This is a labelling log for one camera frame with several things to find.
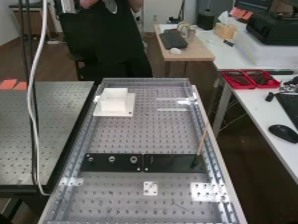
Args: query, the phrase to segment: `floor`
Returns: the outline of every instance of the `floor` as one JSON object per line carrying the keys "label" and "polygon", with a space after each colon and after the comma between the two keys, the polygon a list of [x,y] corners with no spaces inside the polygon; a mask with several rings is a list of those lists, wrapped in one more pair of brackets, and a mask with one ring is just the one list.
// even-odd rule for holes
{"label": "floor", "polygon": [[[157,39],[147,38],[148,57],[156,77],[163,77],[164,62]],[[0,51],[0,80],[26,80],[20,43]],[[172,77],[180,77],[182,63],[173,63]],[[212,86],[217,77],[212,63],[190,63],[188,74],[197,85],[205,108],[209,106]],[[39,81],[73,81],[76,72],[64,45],[45,45],[36,79]],[[236,105],[225,118],[226,123],[244,113]],[[218,144],[242,204],[252,224],[290,224],[298,222],[298,187],[273,153],[249,116],[233,123],[220,134]],[[22,206],[14,224],[35,224],[37,217]]]}

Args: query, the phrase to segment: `white desk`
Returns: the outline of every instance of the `white desk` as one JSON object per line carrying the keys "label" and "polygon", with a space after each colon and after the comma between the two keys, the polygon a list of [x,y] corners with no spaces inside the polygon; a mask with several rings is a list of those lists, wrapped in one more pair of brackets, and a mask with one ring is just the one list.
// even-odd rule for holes
{"label": "white desk", "polygon": [[208,49],[216,56],[214,65],[218,70],[232,69],[262,69],[262,70],[294,70],[294,68],[281,66],[254,65],[237,47],[230,47],[224,43],[224,40],[213,33],[213,31],[198,31],[198,39],[204,42]]}
{"label": "white desk", "polygon": [[[290,76],[274,76],[278,81],[289,81],[294,78]],[[280,160],[282,161],[293,179],[298,184],[298,145],[292,144],[278,137],[276,137],[268,130],[272,125],[282,124],[289,126],[293,130],[297,130],[278,100],[269,103],[265,98],[269,92],[278,92],[278,89],[254,89],[254,90],[234,90],[230,88],[229,84],[225,84],[225,95],[234,93],[241,105],[244,106],[256,126],[260,129],[272,149],[274,150]],[[220,105],[217,114],[221,114],[221,119],[217,119],[213,124],[214,134],[218,134],[222,119],[225,116],[226,108]]]}

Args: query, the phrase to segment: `person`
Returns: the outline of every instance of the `person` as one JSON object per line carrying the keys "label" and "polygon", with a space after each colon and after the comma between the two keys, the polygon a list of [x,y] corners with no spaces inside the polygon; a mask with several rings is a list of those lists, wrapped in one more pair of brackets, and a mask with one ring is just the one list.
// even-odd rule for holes
{"label": "person", "polygon": [[95,16],[96,58],[100,77],[152,77],[141,34],[132,11],[140,11],[144,0],[80,0]]}

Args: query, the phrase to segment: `white paper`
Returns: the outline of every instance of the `white paper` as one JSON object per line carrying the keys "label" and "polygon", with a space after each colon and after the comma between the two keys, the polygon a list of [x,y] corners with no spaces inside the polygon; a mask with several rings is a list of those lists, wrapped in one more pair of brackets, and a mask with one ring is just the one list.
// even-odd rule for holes
{"label": "white paper", "polygon": [[229,17],[229,12],[225,11],[220,17],[218,17],[218,20],[221,21],[221,23],[224,23],[225,25],[229,25],[230,24],[230,17]]}

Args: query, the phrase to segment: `black metal bracket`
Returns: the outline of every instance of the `black metal bracket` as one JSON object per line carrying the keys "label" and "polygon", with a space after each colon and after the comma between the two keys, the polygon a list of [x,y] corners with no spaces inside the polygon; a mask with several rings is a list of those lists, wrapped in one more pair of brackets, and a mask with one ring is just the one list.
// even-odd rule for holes
{"label": "black metal bracket", "polygon": [[83,172],[141,172],[141,154],[88,153],[81,165]]}
{"label": "black metal bracket", "polygon": [[88,153],[83,172],[205,173],[202,157],[186,154]]}
{"label": "black metal bracket", "polygon": [[147,173],[205,173],[206,169],[201,156],[147,154],[144,155],[144,171]]}

